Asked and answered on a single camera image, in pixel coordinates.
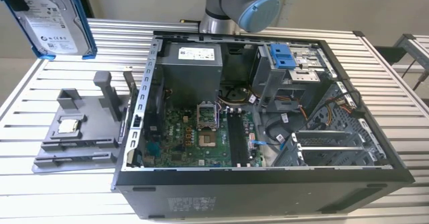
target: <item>processor chip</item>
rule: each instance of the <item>processor chip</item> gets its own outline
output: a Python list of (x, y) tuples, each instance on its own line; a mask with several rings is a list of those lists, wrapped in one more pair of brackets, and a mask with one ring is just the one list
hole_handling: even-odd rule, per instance
[(59, 134), (74, 133), (78, 128), (79, 120), (63, 120), (59, 125)]

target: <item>slotted aluminum surface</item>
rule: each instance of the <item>slotted aluminum surface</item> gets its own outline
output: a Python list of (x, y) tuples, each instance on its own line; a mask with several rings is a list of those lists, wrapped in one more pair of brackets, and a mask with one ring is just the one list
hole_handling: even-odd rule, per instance
[[(122, 194), (110, 192), (114, 169), (34, 175), (31, 167), (59, 106), (55, 99), (61, 88), (77, 88), (82, 95), (102, 95), (93, 77), (95, 71), (110, 70), (118, 93), (127, 93), (122, 70), (125, 66), (133, 66), (134, 78), (142, 80), (153, 31), (197, 32), (197, 25), (110, 20), (90, 20), (90, 25), (99, 47), (97, 59), (38, 61), (0, 108), (0, 218), (9, 218), (10, 223), (145, 223)], [(428, 113), (371, 49), (367, 39), (352, 32), (285, 28), (269, 28), (258, 35), (328, 41), (411, 168), (416, 183), (349, 215), (238, 217), (234, 220), (256, 223), (428, 223)]]

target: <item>blue plastic latch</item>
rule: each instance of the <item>blue plastic latch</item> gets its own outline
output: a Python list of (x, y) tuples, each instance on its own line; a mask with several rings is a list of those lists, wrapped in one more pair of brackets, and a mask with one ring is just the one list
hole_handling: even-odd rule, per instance
[(288, 45), (272, 44), (272, 56), (279, 69), (296, 69), (297, 63)]

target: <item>green circuit board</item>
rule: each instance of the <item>green circuit board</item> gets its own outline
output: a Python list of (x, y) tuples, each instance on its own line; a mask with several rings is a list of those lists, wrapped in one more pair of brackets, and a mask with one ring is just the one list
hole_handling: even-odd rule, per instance
[[(244, 135), (256, 133), (252, 114), (244, 114)], [(160, 154), (148, 155), (149, 167), (232, 167), (228, 112), (220, 113), (220, 128), (197, 129), (197, 111), (169, 109), (165, 118), (165, 131)], [(262, 166), (261, 153), (250, 161), (252, 166)]]

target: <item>white wall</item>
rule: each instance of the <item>white wall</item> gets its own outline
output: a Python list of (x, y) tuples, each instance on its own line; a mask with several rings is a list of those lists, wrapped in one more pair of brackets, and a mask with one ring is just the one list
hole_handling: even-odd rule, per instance
[(288, 27), (363, 31), (373, 45), (429, 35), (429, 0), (297, 0)]
[(200, 21), (206, 0), (90, 0), (97, 17), (129, 21)]
[(0, 57), (34, 57), (31, 45), (3, 2), (0, 2)]

